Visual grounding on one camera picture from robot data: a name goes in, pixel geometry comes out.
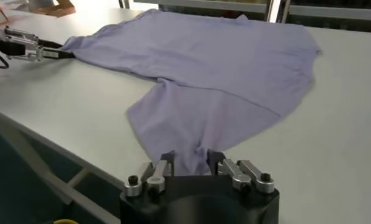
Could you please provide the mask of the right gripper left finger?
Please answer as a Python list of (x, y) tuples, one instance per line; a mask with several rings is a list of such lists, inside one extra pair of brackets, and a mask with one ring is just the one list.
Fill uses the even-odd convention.
[(152, 162), (142, 163), (137, 171), (128, 177), (124, 184), (124, 191), (127, 197), (137, 197), (142, 194), (144, 186), (157, 193), (165, 190), (165, 178), (174, 174), (175, 152), (172, 150), (161, 155), (157, 165)]

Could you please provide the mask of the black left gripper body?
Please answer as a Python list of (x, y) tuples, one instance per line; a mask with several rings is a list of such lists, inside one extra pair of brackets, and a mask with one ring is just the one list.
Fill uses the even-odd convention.
[(4, 41), (0, 38), (0, 51), (9, 56), (24, 55), (24, 45)]

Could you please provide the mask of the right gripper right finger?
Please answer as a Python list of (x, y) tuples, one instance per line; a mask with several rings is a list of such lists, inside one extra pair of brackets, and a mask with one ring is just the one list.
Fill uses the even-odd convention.
[(262, 172), (249, 160), (226, 158), (223, 152), (207, 151), (206, 163), (212, 175), (229, 175), (233, 188), (242, 191), (254, 187), (263, 194), (271, 194), (275, 190), (275, 183), (269, 173)]

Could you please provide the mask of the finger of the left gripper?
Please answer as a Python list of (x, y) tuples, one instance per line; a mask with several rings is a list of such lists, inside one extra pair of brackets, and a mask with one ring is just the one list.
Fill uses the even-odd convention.
[(59, 49), (37, 46), (33, 49), (26, 50), (23, 55), (18, 55), (17, 60), (24, 61), (41, 61), (43, 59), (60, 60), (66, 58), (74, 58), (71, 52), (61, 51)]
[(6, 26), (4, 28), (4, 36), (5, 36), (6, 41), (17, 43), (17, 44), (23, 44), (28, 47), (42, 46), (42, 47), (50, 47), (54, 49), (58, 49), (62, 47), (61, 44), (58, 44), (56, 42), (40, 39), (38, 36), (36, 36), (33, 33), (26, 32), (23, 30), (18, 30), (18, 29), (12, 29), (9, 26)]

